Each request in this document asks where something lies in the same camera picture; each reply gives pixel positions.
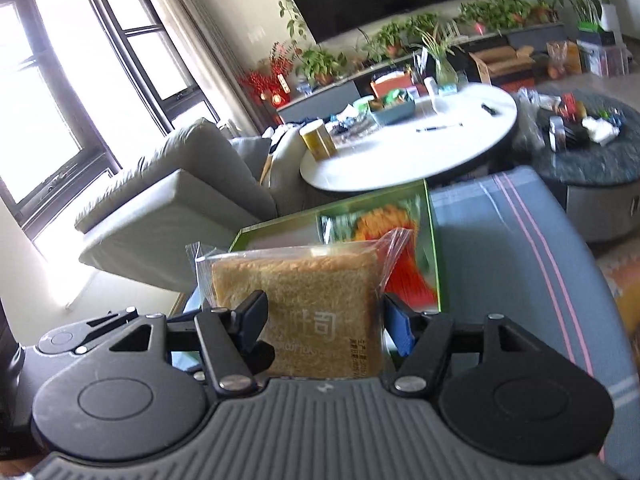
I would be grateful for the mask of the yellow red snack bag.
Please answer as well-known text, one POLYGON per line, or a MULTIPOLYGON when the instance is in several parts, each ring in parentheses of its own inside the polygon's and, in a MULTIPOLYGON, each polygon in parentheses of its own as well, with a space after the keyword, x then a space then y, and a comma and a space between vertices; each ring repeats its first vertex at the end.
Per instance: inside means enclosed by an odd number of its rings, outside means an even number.
POLYGON ((397 258, 386 292, 397 295, 411 309, 424 311, 436 306, 437 292, 425 281, 416 260, 419 220, 419 215, 412 212, 407 203, 387 204, 357 214, 352 239, 378 240, 394 229, 408 230, 408 242, 397 258))

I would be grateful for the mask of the red flower decoration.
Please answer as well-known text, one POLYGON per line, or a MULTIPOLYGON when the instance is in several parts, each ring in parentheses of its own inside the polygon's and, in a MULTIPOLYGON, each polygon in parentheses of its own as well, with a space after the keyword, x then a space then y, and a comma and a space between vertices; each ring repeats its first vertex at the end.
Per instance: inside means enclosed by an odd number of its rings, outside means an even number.
POLYGON ((247 70, 239 76, 239 83, 255 99, 269 102, 274 108, 285 106, 291 101, 288 76, 294 68, 295 44, 275 42, 269 52, 254 70, 247 70))

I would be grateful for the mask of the dark marble round table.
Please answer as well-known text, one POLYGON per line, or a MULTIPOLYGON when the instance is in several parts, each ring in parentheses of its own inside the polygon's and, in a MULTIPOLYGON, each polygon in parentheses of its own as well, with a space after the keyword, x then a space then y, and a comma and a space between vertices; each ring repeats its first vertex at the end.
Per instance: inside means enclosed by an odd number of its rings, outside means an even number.
POLYGON ((576 89, 575 100, 593 118, 611 118, 615 139, 591 140, 553 151, 551 110, 536 113, 546 146, 527 162, 548 186, 582 238, 590 244, 612 242, 639 227, 639 112, 605 94, 576 89))

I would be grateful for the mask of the blue tray with items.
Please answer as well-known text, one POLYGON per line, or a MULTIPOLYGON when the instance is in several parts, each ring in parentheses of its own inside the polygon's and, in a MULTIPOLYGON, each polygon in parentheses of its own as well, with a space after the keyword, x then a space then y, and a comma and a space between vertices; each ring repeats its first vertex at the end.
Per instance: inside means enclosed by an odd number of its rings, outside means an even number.
POLYGON ((416 102, 406 89, 395 89, 384 98, 369 102, 369 112, 381 127, 408 119, 416 111, 416 102))

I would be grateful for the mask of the open cardboard box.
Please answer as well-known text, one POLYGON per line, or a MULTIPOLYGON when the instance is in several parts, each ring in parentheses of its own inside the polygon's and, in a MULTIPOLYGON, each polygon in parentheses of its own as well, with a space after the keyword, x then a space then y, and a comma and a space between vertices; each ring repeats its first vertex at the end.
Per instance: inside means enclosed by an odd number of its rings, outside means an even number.
POLYGON ((511 46, 471 52, 470 58, 475 62, 478 76, 483 84, 493 84, 501 76, 510 76, 530 70, 535 61, 532 46, 514 49, 511 46))

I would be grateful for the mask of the toast bread clear bag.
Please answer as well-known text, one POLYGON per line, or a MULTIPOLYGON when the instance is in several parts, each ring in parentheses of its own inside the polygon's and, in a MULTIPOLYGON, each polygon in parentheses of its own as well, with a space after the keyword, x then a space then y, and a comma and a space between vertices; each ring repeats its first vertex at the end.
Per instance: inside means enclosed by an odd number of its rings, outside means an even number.
POLYGON ((410 232, 378 240, 222 252, 190 246, 201 295, 235 309, 254 290, 269 301, 260 334, 271 376, 368 378, 386 363, 382 297, 410 232))

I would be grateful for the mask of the clear plastic storage bin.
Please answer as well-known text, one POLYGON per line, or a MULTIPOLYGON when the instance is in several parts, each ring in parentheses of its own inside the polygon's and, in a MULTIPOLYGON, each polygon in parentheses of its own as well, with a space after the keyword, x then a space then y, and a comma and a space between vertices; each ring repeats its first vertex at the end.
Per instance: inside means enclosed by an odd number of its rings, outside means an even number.
POLYGON ((603 78, 629 74, 626 46, 600 46, 582 40, 577 41, 582 70, 603 78))

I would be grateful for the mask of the green cardboard box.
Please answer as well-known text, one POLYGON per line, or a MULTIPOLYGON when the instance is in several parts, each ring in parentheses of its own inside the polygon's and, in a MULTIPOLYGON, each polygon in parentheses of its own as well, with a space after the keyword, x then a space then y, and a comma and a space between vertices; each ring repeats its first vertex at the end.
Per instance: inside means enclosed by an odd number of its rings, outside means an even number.
POLYGON ((409 230, 410 238, 386 289, 418 312, 442 310, 433 207, 424 180, 250 226, 238 233, 230 249, 242 252, 378 240, 396 228, 409 230))

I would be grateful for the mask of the black marker pen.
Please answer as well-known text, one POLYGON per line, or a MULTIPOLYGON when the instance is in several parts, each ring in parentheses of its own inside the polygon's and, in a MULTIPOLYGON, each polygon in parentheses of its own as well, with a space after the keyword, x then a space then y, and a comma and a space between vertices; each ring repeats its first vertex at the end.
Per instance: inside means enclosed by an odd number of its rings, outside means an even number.
POLYGON ((498 115, 498 110, 495 110, 494 108, 492 108, 492 107, 490 107, 490 106, 488 106, 486 104, 482 104, 480 107, 491 116, 497 116, 498 115))

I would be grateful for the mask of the glass vase with plant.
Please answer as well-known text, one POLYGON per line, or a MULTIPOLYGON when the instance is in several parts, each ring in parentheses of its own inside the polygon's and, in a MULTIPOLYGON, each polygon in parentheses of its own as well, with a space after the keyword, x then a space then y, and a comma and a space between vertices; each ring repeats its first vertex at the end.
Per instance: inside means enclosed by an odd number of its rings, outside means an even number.
POLYGON ((434 60, 433 78, 439 87, 451 87, 458 84, 457 71, 448 61, 448 55, 454 54, 460 32, 452 21, 436 22, 431 29, 418 28, 423 51, 434 60))

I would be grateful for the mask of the white round coffee table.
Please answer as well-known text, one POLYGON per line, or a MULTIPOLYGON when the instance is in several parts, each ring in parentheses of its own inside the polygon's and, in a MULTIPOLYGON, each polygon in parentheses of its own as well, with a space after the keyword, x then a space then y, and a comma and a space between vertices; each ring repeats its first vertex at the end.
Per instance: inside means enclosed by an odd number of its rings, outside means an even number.
POLYGON ((305 154, 300 175, 314 188, 357 193, 415 180, 448 181, 484 164, 509 143, 518 123, 510 93, 489 84, 467 84, 450 96, 422 98, 414 115, 347 143, 317 162, 305 154), (498 110, 491 116, 480 106, 498 110))

